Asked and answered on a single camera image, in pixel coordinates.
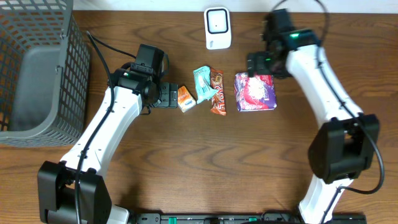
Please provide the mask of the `orange snack packet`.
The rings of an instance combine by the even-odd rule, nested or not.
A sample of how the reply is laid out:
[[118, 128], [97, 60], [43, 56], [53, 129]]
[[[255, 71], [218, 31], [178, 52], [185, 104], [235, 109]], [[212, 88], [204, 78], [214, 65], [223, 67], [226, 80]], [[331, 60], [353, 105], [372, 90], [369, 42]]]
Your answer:
[[183, 113], [192, 109], [197, 104], [196, 100], [190, 94], [190, 92], [187, 90], [185, 86], [181, 86], [178, 89], [177, 102], [178, 102], [178, 107], [181, 109]]

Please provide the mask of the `teal snack packet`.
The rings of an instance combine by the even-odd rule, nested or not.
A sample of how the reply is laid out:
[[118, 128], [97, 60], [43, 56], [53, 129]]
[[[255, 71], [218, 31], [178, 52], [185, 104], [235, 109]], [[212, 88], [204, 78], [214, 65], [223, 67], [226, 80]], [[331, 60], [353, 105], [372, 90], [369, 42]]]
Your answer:
[[202, 66], [193, 71], [198, 104], [205, 100], [212, 99], [217, 93], [210, 85], [210, 72], [209, 66]]

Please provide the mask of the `purple snack box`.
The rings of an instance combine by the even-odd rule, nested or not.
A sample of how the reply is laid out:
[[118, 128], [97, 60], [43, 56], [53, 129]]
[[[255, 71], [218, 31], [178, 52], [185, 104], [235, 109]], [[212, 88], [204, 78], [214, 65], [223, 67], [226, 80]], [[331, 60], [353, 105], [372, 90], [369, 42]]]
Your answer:
[[234, 78], [234, 94], [239, 112], [267, 111], [277, 107], [272, 75], [237, 73]]

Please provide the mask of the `red-brown candy bar wrapper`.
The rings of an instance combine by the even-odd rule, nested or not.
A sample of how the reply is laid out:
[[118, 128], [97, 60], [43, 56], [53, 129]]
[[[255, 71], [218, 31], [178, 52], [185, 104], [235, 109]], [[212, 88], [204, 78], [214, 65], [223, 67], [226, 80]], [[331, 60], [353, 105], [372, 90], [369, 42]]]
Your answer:
[[211, 112], [226, 116], [226, 107], [224, 99], [223, 71], [210, 68], [210, 85], [216, 93], [211, 99]]

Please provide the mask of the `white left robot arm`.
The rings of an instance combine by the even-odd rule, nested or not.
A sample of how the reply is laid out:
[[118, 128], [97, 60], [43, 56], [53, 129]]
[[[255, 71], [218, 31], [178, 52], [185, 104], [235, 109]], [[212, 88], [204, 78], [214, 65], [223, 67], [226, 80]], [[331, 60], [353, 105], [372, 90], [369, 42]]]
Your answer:
[[132, 213], [114, 205], [105, 184], [111, 159], [143, 108], [176, 108], [176, 84], [162, 82], [168, 55], [139, 47], [134, 62], [110, 74], [101, 106], [76, 144], [58, 163], [45, 161], [37, 174], [43, 223], [131, 223]]

